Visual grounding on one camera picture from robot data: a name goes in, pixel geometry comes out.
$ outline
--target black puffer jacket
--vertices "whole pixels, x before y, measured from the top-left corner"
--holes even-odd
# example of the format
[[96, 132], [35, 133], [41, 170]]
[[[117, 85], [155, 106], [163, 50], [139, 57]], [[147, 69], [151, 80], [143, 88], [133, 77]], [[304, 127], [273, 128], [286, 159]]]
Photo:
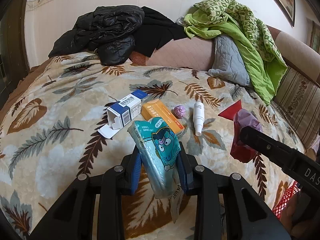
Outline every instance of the black puffer jacket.
[[122, 64], [134, 49], [130, 34], [143, 19], [144, 11], [135, 5], [97, 7], [77, 19], [73, 29], [54, 43], [49, 57], [98, 49], [103, 65]]

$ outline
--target blue gripper pad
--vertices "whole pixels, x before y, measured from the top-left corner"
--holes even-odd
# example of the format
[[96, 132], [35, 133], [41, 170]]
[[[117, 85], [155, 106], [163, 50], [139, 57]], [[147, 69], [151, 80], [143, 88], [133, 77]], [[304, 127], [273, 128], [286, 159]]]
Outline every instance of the blue gripper pad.
[[139, 178], [141, 173], [141, 166], [142, 166], [141, 157], [140, 157], [140, 153], [138, 153], [136, 163], [134, 164], [134, 168], [131, 174], [131, 195], [133, 195], [138, 188], [138, 183], [139, 183]]
[[184, 192], [187, 192], [188, 185], [187, 185], [187, 174], [186, 170], [184, 169], [182, 158], [180, 155], [180, 152], [177, 155], [177, 168], [178, 168], [178, 174], [179, 174], [179, 179], [180, 179], [180, 184]]

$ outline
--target blue and white box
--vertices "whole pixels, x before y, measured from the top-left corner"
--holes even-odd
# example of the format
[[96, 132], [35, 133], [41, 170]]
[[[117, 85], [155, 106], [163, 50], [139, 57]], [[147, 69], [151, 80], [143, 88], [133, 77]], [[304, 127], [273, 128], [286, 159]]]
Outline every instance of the blue and white box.
[[141, 113], [141, 99], [147, 96], [147, 93], [138, 89], [108, 107], [108, 123], [98, 129], [98, 132], [110, 139]]

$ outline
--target teal snack packaging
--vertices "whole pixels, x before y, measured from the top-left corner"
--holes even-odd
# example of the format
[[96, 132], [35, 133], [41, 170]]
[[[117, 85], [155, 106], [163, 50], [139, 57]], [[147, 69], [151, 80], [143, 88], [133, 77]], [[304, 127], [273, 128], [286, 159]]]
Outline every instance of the teal snack packaging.
[[177, 136], [161, 117], [134, 121], [128, 132], [139, 149], [155, 198], [170, 198], [176, 189], [173, 168], [181, 150]]

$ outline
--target orange box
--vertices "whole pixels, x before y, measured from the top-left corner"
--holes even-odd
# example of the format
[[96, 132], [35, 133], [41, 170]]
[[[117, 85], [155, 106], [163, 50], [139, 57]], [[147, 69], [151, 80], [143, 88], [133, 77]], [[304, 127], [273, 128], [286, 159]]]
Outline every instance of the orange box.
[[178, 122], [177, 118], [169, 111], [160, 99], [144, 103], [142, 105], [141, 114], [147, 121], [152, 117], [162, 117], [175, 134], [184, 130], [183, 125]]

